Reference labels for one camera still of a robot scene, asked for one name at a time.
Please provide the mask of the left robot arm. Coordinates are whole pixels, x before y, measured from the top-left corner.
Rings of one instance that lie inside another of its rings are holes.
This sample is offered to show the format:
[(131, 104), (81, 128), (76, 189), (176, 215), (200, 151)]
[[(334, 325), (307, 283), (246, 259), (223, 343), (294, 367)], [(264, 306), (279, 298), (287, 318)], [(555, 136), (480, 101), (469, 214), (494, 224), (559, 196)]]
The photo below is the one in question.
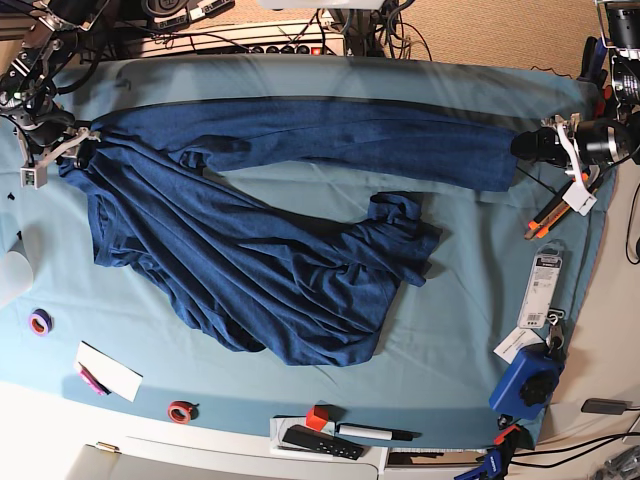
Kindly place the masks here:
[(639, 3), (597, 1), (595, 7), (600, 37), (585, 45), (582, 78), (605, 88), (602, 111), (592, 120), (555, 115), (511, 143), (517, 158), (565, 171), (561, 201), (582, 216), (595, 205), (606, 174), (639, 162)]

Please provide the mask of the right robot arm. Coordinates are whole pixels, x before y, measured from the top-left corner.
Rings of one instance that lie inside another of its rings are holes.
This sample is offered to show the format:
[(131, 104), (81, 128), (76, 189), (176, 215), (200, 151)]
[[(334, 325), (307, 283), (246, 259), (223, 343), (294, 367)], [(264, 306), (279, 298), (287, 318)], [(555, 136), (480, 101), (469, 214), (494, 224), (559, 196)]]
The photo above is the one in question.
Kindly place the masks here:
[[(48, 167), (65, 159), (75, 166), (82, 145), (101, 140), (87, 122), (79, 121), (56, 103), (56, 98), (83, 86), (96, 71), (106, 47), (111, 22), (109, 7), (116, 1), (3, 1), (2, 14), (14, 14), (31, 25), (21, 47), (1, 74), (1, 117), (14, 126), (23, 165), (23, 187), (39, 189), (48, 180)], [(74, 83), (60, 87), (55, 77), (95, 40), (91, 65)]]

